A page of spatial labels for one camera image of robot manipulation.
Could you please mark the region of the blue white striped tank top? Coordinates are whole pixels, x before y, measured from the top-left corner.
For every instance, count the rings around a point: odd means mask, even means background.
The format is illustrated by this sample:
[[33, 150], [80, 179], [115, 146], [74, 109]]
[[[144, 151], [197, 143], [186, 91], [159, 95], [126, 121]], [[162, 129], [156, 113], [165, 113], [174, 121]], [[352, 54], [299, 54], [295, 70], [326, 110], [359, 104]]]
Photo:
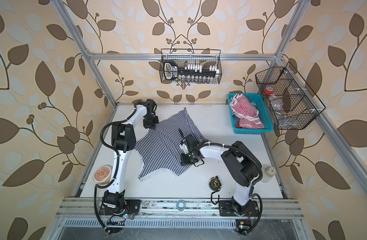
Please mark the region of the blue white striped tank top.
[[135, 145], [142, 159], [138, 179], [143, 182], [160, 173], [178, 177], [188, 170], [189, 166], [181, 165], [183, 151], [179, 146], [188, 135], [193, 135], [196, 140], [203, 137], [186, 109], [150, 129]]

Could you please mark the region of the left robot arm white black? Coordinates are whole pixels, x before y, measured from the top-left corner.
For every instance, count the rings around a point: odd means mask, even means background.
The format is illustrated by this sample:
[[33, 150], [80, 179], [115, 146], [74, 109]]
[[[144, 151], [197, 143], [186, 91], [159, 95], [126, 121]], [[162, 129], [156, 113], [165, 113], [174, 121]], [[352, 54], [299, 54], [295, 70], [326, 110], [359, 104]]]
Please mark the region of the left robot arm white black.
[[157, 105], [154, 100], [138, 101], [133, 112], [122, 121], [111, 122], [103, 127], [100, 133], [102, 145], [113, 150], [113, 166], [109, 182], [103, 186], [96, 184], [95, 189], [106, 189], [102, 197], [105, 209], [116, 214], [130, 212], [131, 207], [125, 201], [124, 179], [130, 151], [135, 148], [136, 137], [134, 127], [143, 121], [145, 129], [154, 129], [158, 123], [155, 114]]

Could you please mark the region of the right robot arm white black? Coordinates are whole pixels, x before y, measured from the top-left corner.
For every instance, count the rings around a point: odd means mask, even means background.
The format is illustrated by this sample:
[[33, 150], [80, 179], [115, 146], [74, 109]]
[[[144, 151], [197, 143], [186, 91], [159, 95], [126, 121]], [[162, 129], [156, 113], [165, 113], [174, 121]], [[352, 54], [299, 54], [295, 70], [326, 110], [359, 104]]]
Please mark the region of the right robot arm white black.
[[232, 145], [212, 143], [205, 139], [201, 142], [193, 135], [188, 135], [180, 142], [181, 165], [194, 165], [203, 159], [222, 161], [236, 182], [229, 212], [238, 216], [248, 213], [251, 200], [255, 196], [255, 185], [263, 178], [262, 164], [240, 141]]

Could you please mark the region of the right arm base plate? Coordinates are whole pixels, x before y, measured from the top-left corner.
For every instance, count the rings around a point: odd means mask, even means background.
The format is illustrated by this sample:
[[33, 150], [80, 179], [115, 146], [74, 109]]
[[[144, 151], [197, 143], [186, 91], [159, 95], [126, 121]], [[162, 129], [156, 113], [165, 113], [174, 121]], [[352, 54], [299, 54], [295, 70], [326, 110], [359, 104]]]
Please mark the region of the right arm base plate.
[[232, 200], [219, 201], [218, 206], [222, 217], [258, 217], [260, 212], [256, 201], [250, 201], [244, 206]]

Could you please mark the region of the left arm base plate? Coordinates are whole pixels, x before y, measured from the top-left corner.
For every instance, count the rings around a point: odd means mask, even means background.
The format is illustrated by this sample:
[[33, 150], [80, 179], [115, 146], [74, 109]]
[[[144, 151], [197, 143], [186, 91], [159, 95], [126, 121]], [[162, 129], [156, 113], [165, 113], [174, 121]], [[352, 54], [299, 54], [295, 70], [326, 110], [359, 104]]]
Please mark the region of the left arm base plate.
[[123, 204], [108, 204], [102, 203], [101, 207], [99, 208], [99, 214], [104, 216], [123, 216], [127, 215], [135, 215], [140, 210], [141, 200], [133, 200], [133, 199], [126, 199], [123, 201]]

